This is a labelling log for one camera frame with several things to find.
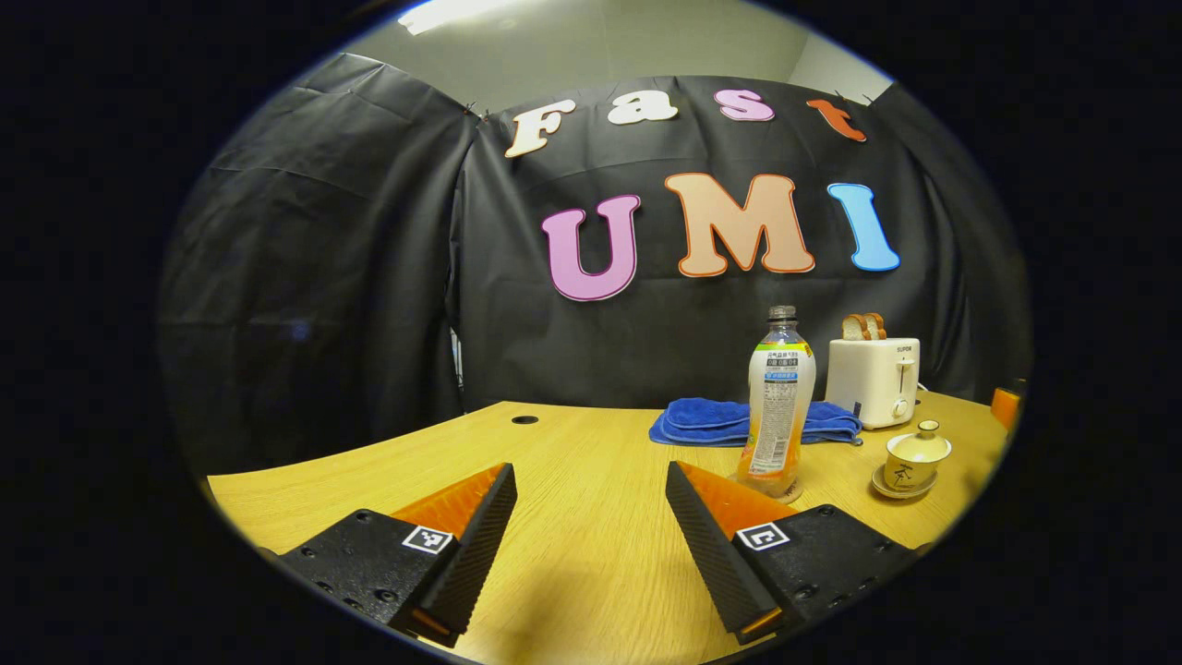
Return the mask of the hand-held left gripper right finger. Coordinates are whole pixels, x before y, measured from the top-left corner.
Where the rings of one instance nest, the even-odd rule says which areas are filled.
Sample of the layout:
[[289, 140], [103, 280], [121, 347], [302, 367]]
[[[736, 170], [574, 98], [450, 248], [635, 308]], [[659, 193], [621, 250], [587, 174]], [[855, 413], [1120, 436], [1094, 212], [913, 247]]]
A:
[[668, 467], [664, 495], [717, 617], [742, 645], [821, 622], [918, 560], [836, 506], [799, 511], [681, 459]]

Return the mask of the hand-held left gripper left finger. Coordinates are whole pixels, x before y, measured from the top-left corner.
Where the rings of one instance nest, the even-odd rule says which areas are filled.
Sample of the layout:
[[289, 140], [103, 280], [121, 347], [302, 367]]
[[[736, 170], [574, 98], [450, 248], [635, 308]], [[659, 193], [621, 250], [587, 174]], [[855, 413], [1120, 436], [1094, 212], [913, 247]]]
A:
[[454, 647], [517, 498], [514, 468], [499, 463], [391, 514], [355, 510], [277, 560], [375, 622]]

